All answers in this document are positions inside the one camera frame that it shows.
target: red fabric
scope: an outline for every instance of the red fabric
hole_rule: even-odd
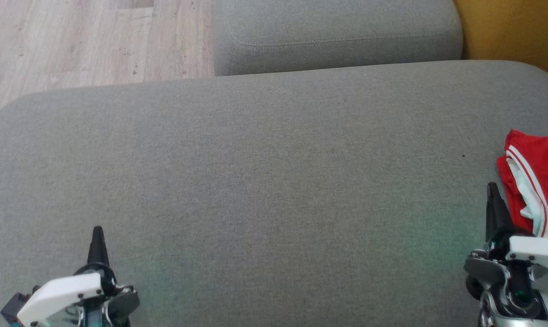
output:
[[[504,150],[509,151],[511,145],[517,149],[523,157],[523,161],[526,161],[532,169],[532,173],[527,171],[527,176],[530,180],[536,178],[538,181],[541,190],[535,191],[537,194],[541,192],[544,194],[544,201],[546,203],[544,210],[548,210],[548,137],[529,136],[519,131],[511,130],[506,137]],[[497,165],[500,178],[503,181],[507,193],[511,216],[515,225],[532,231],[532,220],[523,217],[520,213],[521,209],[526,205],[517,189],[513,174],[508,167],[507,158],[506,155],[498,158]],[[548,212],[545,212],[544,214],[545,217],[548,217]],[[544,226],[541,226],[539,232],[539,234],[542,234],[544,237],[548,237],[546,225],[547,224],[545,223]]]

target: wooden floor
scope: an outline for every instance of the wooden floor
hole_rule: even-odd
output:
[[[48,89],[213,75],[212,0],[0,0],[0,109]]]

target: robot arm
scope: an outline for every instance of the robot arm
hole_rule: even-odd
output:
[[[116,283],[100,226],[93,230],[86,265],[71,277],[54,279],[34,290],[32,295],[14,295],[1,311],[10,325],[49,327],[48,317],[75,307],[78,317],[72,321],[79,327],[130,327],[129,315],[139,306],[135,288]]]
[[[509,246],[507,261],[530,261],[548,268],[548,238],[515,235],[509,238]]]
[[[548,327],[548,294],[532,287],[539,266],[548,270],[548,238],[519,230],[496,184],[488,184],[486,244],[464,265],[468,291],[480,301],[479,326]]]
[[[95,298],[102,293],[101,277],[97,272],[53,279],[40,287],[18,312],[23,327],[37,325],[60,310]]]

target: gray sofa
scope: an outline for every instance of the gray sofa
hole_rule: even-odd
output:
[[[0,111],[0,309],[102,225],[135,327],[475,326],[510,129],[548,135],[548,74],[504,61],[27,95]]]
[[[218,76],[459,59],[451,0],[216,0]]]

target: sofa seam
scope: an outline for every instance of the sofa seam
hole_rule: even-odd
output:
[[[228,76],[232,72],[232,58],[234,56],[234,44],[229,44],[229,53],[228,53],[228,70],[226,70],[226,76]]]
[[[303,48],[307,46],[322,46],[329,44],[349,44],[349,43],[363,43],[363,42],[376,42],[376,41],[385,41],[385,40],[398,40],[398,39],[421,39],[425,37],[438,37],[441,35],[446,35],[454,30],[457,22],[454,23],[449,30],[443,31],[441,33],[436,33],[432,35],[414,35],[414,36],[399,36],[399,37],[380,37],[380,38],[350,38],[350,39],[335,39],[335,40],[316,40],[316,41],[300,41],[300,42],[289,42],[289,43],[271,43],[271,44],[252,44],[252,43],[243,43],[236,39],[232,34],[232,31],[229,29],[229,25],[224,19],[224,29],[229,38],[236,43],[237,46],[247,49],[256,49],[256,50],[265,50],[268,48],[271,49],[283,49],[283,48]]]
[[[239,46],[240,48],[249,49],[249,50],[268,50],[268,49],[277,50],[277,49],[289,49],[289,48],[307,48],[307,47],[314,47],[314,46],[331,46],[336,44],[371,43],[371,42],[390,41],[390,40],[398,40],[398,39],[421,39],[426,37],[446,35],[450,33],[451,31],[452,29],[444,33],[440,33],[438,35],[422,35],[422,36],[416,36],[416,37],[400,37],[400,38],[388,38],[388,39],[363,39],[363,40],[352,40],[352,41],[341,41],[341,42],[326,42],[326,43],[297,44],[297,45],[283,45],[283,46],[247,46],[244,44],[236,43],[236,40],[232,40],[232,41],[236,43],[235,44],[236,46]]]

